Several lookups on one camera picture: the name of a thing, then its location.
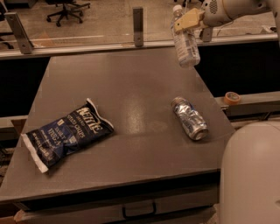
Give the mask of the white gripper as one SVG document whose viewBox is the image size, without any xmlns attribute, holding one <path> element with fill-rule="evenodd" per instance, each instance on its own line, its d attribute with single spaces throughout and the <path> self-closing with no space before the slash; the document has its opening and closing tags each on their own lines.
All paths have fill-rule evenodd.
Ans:
<svg viewBox="0 0 280 224">
<path fill-rule="evenodd" d="M 173 29 L 176 33 L 187 29 L 201 28 L 205 25 L 216 27 L 227 24 L 234 0 L 204 0 L 202 10 L 193 8 L 176 20 Z"/>
</svg>

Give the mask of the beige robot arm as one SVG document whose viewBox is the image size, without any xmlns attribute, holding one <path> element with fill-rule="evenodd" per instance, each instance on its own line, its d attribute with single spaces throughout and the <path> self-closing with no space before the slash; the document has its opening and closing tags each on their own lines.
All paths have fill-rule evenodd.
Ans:
<svg viewBox="0 0 280 224">
<path fill-rule="evenodd" d="M 271 11 L 280 25 L 279 0 L 204 0 L 175 25 L 211 28 Z M 255 122 L 229 139 L 220 171 L 220 224 L 280 224 L 280 122 Z"/>
</svg>

